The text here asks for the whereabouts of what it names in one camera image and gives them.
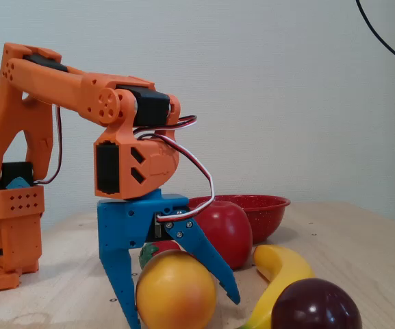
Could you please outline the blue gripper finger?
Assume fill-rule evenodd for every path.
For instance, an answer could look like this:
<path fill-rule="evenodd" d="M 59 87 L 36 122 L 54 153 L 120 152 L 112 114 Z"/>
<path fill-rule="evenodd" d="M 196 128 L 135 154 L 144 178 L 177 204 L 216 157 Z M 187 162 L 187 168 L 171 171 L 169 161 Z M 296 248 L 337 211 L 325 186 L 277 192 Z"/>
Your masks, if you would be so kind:
<path fill-rule="evenodd" d="M 195 257 L 207 270 L 218 279 L 220 286 L 234 304 L 240 303 L 240 293 L 233 271 L 210 243 L 204 232 L 190 217 L 181 221 L 168 220 L 165 224 L 166 232 L 174 238 L 187 253 Z"/>
<path fill-rule="evenodd" d="M 141 329 L 135 300 L 131 256 L 127 249 L 100 248 L 99 258 L 131 329 Z"/>

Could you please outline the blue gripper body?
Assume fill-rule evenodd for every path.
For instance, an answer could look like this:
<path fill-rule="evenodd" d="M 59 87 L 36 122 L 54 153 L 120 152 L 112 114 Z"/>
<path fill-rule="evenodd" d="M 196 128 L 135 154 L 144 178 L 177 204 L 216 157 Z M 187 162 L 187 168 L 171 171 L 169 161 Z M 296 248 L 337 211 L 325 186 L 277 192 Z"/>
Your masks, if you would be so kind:
<path fill-rule="evenodd" d="M 172 237 L 157 215 L 188 212 L 188 198 L 180 194 L 163 194 L 157 189 L 128 200 L 105 199 L 97 204 L 99 249 L 134 249 L 145 243 L 168 241 Z"/>

